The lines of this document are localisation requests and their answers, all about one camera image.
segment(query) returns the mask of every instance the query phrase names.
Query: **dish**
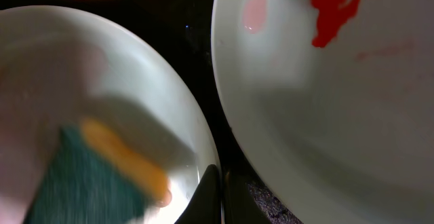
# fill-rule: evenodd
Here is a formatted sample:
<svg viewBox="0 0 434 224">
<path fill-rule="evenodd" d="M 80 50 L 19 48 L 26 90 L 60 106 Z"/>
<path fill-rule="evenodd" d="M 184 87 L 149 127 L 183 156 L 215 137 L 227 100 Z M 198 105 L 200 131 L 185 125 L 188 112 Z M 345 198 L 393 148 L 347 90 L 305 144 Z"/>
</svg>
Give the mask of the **dish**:
<svg viewBox="0 0 434 224">
<path fill-rule="evenodd" d="M 35 185 L 54 132 L 89 115 L 167 171 L 172 201 L 153 218 L 174 223 L 206 168 L 219 161 L 199 105 L 171 66 L 131 32 L 87 12 L 17 7 L 0 11 L 0 23 L 0 137 L 23 142 L 15 144 L 19 157 L 0 158 L 8 163 L 0 172 L 21 172 L 9 183 Z M 22 158 L 35 161 L 10 164 Z M 23 168 L 38 176 L 29 181 Z"/>
<path fill-rule="evenodd" d="M 432 223 L 434 0 L 215 0 L 226 117 L 304 223 Z"/>
</svg>

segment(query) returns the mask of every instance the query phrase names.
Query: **food residue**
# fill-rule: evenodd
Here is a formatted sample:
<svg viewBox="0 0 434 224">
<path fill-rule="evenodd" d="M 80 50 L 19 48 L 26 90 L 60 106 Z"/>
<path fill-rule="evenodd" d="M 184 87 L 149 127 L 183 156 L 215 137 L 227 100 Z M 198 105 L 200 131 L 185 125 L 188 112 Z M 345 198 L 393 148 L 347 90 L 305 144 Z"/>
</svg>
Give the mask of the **food residue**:
<svg viewBox="0 0 434 224">
<path fill-rule="evenodd" d="M 359 8 L 360 0 L 311 0 L 314 8 L 319 10 L 317 19 L 317 36 L 312 45 L 324 48 L 335 38 L 340 28 L 354 18 Z"/>
<path fill-rule="evenodd" d="M 243 12 L 245 29 L 255 34 L 261 31 L 267 20 L 267 0 L 247 0 Z"/>
<path fill-rule="evenodd" d="M 388 45 L 384 48 L 379 48 L 377 50 L 369 51 L 369 52 L 360 52 L 356 56 L 356 61 L 361 62 L 365 61 L 367 58 L 375 57 L 375 56 L 396 56 L 406 51 L 412 51 L 414 49 L 414 42 L 412 39 L 409 39 L 401 44 Z"/>
</svg>

